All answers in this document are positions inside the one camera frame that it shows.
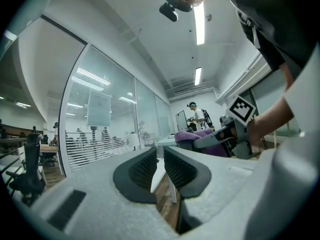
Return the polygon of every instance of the black office chair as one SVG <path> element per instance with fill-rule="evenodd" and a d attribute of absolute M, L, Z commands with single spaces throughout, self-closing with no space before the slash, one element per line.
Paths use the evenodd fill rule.
<path fill-rule="evenodd" d="M 25 173 L 17 174 L 7 171 L 6 174 L 13 177 L 9 184 L 14 191 L 20 191 L 23 195 L 22 202 L 31 206 L 45 188 L 44 179 L 39 179 L 38 161 L 40 144 L 38 134 L 31 133 L 27 138 L 25 149 Z"/>
<path fill-rule="evenodd" d="M 48 144 L 48 135 L 44 135 L 43 136 L 43 140 L 41 140 L 41 143 L 42 144 Z M 55 163 L 58 162 L 56 161 L 55 159 L 55 155 L 57 153 L 42 153 L 42 156 L 41 156 L 41 164 L 44 166 L 44 167 L 48 167 L 49 164 L 52 164 L 52 166 L 50 167 L 55 167 Z"/>

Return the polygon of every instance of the whiteboard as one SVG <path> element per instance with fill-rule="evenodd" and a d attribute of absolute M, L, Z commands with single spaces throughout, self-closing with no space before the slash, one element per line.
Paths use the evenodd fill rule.
<path fill-rule="evenodd" d="M 90 91 L 87 111 L 88 126 L 110 126 L 111 97 L 101 92 Z"/>
<path fill-rule="evenodd" d="M 180 113 L 175 115 L 176 123 L 178 126 L 178 131 L 186 131 L 188 130 L 187 119 L 185 115 L 185 111 L 182 110 Z"/>

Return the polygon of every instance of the ceiling light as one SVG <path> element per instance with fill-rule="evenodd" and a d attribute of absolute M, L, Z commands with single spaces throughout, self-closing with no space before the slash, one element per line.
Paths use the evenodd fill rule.
<path fill-rule="evenodd" d="M 195 80 L 194 80 L 195 86 L 197 86 L 200 83 L 201 70 L 202 70 L 202 67 L 198 67 L 195 69 Z"/>
<path fill-rule="evenodd" d="M 130 102 L 133 104 L 137 104 L 134 100 L 129 99 L 129 98 L 125 98 L 125 97 L 120 97 L 119 100 L 125 101 L 125 102 Z"/>
<path fill-rule="evenodd" d="M 195 29 L 196 29 L 196 45 L 203 45 L 205 43 L 205 7 L 202 2 L 199 6 L 194 8 Z"/>
<path fill-rule="evenodd" d="M 21 104 L 16 103 L 17 106 L 19 106 L 20 108 L 26 109 L 27 107 Z"/>
<path fill-rule="evenodd" d="M 80 85 L 83 85 L 83 86 L 85 86 L 85 87 L 88 87 L 88 88 L 97 90 L 97 91 L 99 91 L 99 92 L 101 92 L 101 91 L 104 90 L 103 88 L 101 88 L 101 87 L 99 87 L 99 86 L 96 86 L 96 85 L 94 85 L 94 84 L 92 84 L 92 83 L 83 81 L 82 79 L 79 79 L 79 78 L 77 78 L 77 77 L 75 77 L 75 76 L 71 77 L 71 79 L 72 79 L 72 81 L 74 81 L 74 82 L 76 82 L 76 83 L 78 83 L 78 84 L 80 84 Z"/>
<path fill-rule="evenodd" d="M 25 106 L 25 107 L 31 107 L 30 105 L 28 105 L 28 104 L 23 104 L 23 103 L 21 103 L 21 102 L 17 102 L 16 104 L 19 104 L 19 105 L 22 105 L 22 106 Z"/>
<path fill-rule="evenodd" d="M 71 103 L 68 103 L 68 105 L 69 105 L 69 106 L 76 107 L 76 108 L 81 108 L 81 109 L 83 108 L 83 106 L 79 106 L 79 105 L 75 105 L 75 104 L 71 104 Z"/>
<path fill-rule="evenodd" d="M 96 80 L 97 82 L 99 82 L 99 83 L 101 83 L 101 84 L 104 84 L 104 85 L 106 85 L 106 86 L 109 86 L 109 85 L 110 85 L 110 82 L 109 82 L 109 81 L 104 80 L 104 79 L 96 76 L 95 74 L 92 74 L 92 73 L 90 73 L 90 72 L 88 72 L 88 71 L 86 71 L 86 70 L 84 70 L 84 69 L 82 69 L 82 68 L 80 68 L 80 67 L 78 68 L 77 73 L 80 74 L 80 75 L 84 75 L 84 76 L 86 76 L 86 77 L 88 77 L 88 78 L 91 78 L 91 79 L 93 79 L 93 80 Z"/>
<path fill-rule="evenodd" d="M 10 39 L 11 41 L 16 40 L 16 38 L 17 38 L 17 36 L 16 36 L 14 33 L 11 33 L 11 32 L 8 31 L 8 30 L 5 30 L 3 35 L 4 35 L 6 38 Z"/>

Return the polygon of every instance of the cap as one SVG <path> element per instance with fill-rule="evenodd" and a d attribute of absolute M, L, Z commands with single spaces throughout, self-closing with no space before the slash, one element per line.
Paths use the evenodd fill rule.
<path fill-rule="evenodd" d="M 169 5 L 173 6 L 174 8 L 182 11 L 182 12 L 191 12 L 194 7 L 191 4 L 188 3 L 180 3 L 178 2 L 178 0 L 166 0 L 168 2 Z"/>

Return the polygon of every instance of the glass wall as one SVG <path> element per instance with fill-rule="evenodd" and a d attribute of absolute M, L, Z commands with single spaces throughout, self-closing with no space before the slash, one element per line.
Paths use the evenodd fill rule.
<path fill-rule="evenodd" d="M 141 148 L 154 146 L 162 139 L 155 94 L 138 80 L 135 81 L 136 109 Z"/>
<path fill-rule="evenodd" d="M 65 115 L 70 170 L 133 150 L 134 77 L 91 46 L 70 81 Z"/>
<path fill-rule="evenodd" d="M 174 123 L 172 120 L 170 106 L 162 99 L 160 99 L 157 95 L 155 96 L 155 101 L 158 110 L 161 135 L 163 139 L 168 137 L 170 134 L 175 133 Z"/>

